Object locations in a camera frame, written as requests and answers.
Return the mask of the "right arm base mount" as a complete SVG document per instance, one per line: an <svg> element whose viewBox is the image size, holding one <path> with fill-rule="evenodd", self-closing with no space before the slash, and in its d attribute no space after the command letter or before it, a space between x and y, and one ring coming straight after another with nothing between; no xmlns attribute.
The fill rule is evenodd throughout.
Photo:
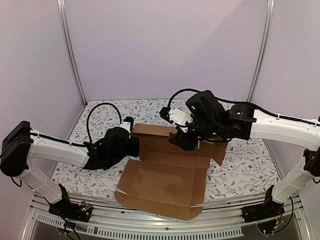
<svg viewBox="0 0 320 240"><path fill-rule="evenodd" d="M272 190L268 190L265 194L263 203L245 206L241 209L242 217L245 223L262 221L273 218L273 220L265 221L257 224L257 229L264 235L274 234L282 220L284 203L278 203L273 200Z"/></svg>

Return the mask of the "aluminium front rail frame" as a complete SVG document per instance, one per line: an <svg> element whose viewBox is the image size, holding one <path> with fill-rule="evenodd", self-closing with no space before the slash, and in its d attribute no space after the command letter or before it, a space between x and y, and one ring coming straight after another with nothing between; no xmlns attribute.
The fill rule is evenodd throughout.
<svg viewBox="0 0 320 240"><path fill-rule="evenodd" d="M262 194L207 200L202 212L191 220L180 220L121 206L113 199L85 196L93 205L89 222L75 229L48 212L49 206L36 194L28 209L23 240L312 240L306 213L298 195L284 205L278 230L262 234L257 222L245 222L242 208L259 204Z"/></svg>

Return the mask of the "floral patterned table mat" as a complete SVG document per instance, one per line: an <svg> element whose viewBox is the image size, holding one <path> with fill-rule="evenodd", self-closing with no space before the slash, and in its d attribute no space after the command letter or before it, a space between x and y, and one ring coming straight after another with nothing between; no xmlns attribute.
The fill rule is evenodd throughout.
<svg viewBox="0 0 320 240"><path fill-rule="evenodd" d="M136 124L168 126L159 111L167 104L165 99L113 100L123 118L134 118ZM93 141L104 136L108 129L119 124L119 117L112 106L100 105L100 101L91 101L85 107L70 137L74 143L88 140L86 124L89 123ZM107 170L84 170L72 164L59 162L51 179L62 184L69 193L100 198L114 198L118 182L128 159ZM262 140L233 139L228 143L221 165L210 161L207 170L206 202L263 194L280 180L274 162Z"/></svg>

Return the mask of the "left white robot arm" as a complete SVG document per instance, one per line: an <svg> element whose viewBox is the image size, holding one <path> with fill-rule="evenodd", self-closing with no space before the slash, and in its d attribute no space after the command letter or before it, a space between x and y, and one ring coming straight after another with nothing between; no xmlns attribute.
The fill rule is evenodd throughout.
<svg viewBox="0 0 320 240"><path fill-rule="evenodd" d="M108 170L127 156L139 156L140 141L131 130L132 124L125 122L108 129L95 143L78 144L42 134L22 121L2 141L0 170L40 193L63 217L70 217L75 210L66 189L33 166L32 159L64 162L91 171Z"/></svg>

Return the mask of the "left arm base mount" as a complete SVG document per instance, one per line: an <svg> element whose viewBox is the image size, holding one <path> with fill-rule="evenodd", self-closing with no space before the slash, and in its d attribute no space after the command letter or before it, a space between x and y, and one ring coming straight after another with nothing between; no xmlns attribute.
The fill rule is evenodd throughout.
<svg viewBox="0 0 320 240"><path fill-rule="evenodd" d="M88 223L92 215L93 206L85 201L72 203L66 188L60 183L58 186L61 189L62 199L57 203L50 203L48 212L59 216L63 220L72 219Z"/></svg>

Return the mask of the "aluminium corner post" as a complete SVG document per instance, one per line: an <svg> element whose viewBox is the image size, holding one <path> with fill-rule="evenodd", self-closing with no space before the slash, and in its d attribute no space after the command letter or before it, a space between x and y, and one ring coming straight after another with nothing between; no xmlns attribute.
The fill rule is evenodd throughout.
<svg viewBox="0 0 320 240"><path fill-rule="evenodd" d="M67 56L70 64L71 73L75 82L75 87L76 87L79 99L81 101L81 104L85 107L88 104L88 101L85 96L85 91L81 82L77 61L75 58L74 49L72 45L72 39L71 39L67 11L66 11L66 1L57 0L57 9L58 9L62 36L63 36L65 47L66 47L66 52L67 52Z"/></svg>
<svg viewBox="0 0 320 240"><path fill-rule="evenodd" d="M274 15L274 9L275 9L275 0L267 0L266 1L266 11L265 11L265 18L264 18L264 24L263 24L263 31L262 31L262 37L260 41L259 51L257 55L257 61L255 64L255 68L253 71L252 80L250 83L249 91L247 94L246 101L252 102L257 85L259 82L260 74L262 71L266 51L268 48L268 40L271 32L272 27L272 21L273 21L273 15Z"/></svg>

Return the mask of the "brown cardboard box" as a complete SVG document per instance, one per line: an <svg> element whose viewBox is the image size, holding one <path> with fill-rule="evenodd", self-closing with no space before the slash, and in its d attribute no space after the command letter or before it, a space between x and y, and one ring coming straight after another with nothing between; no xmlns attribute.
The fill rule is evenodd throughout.
<svg viewBox="0 0 320 240"><path fill-rule="evenodd" d="M169 142L176 132L169 126L135 124L131 135L139 139L139 159L129 159L121 174L114 193L119 204L180 220L202 212L210 162L221 165L228 145L202 141L184 151Z"/></svg>

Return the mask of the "right aluminium corner post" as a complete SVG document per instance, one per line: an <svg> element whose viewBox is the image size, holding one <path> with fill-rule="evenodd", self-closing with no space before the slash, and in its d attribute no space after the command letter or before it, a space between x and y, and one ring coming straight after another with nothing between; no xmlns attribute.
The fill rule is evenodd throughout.
<svg viewBox="0 0 320 240"><path fill-rule="evenodd" d="M267 0L266 1L266 11L265 11L265 18L264 18L264 24L263 24L263 31L262 31L262 37L260 41L259 51L257 55L257 61L255 64L255 68L253 71L252 80L250 83L249 91L247 94L246 101L252 102L257 85L259 82L260 74L262 71L266 51L268 48L268 40L271 32L272 27L272 21L273 21L273 15L274 15L274 9L275 9L275 0Z"/></svg>

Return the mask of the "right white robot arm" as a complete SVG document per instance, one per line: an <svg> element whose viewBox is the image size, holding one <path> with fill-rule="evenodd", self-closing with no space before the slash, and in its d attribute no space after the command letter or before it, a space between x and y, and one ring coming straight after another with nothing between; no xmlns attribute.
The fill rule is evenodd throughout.
<svg viewBox="0 0 320 240"><path fill-rule="evenodd" d="M189 113L171 106L160 116L176 125L177 132L170 143L185 151L193 151L200 141L225 143L232 139L262 139L292 144L304 148L301 160L280 182L271 186L258 213L269 218L287 199L306 183L320 175L320 122L273 113L245 101L231 101L226 110L224 99L210 90L194 93L185 103Z"/></svg>

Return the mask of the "left aluminium corner post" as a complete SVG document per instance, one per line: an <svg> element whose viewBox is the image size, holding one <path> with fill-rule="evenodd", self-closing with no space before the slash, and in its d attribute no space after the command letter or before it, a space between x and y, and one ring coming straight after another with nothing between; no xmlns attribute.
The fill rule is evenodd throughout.
<svg viewBox="0 0 320 240"><path fill-rule="evenodd" d="M72 45L72 39L71 39L67 11L66 11L66 1L57 0L57 9L58 9L62 36L63 36L65 47L66 47L66 52L67 52L67 56L70 64L71 73L75 82L75 87L76 87L79 99L81 101L81 104L85 107L88 104L88 101L85 96L85 91L81 82L77 61L75 58L74 49Z"/></svg>

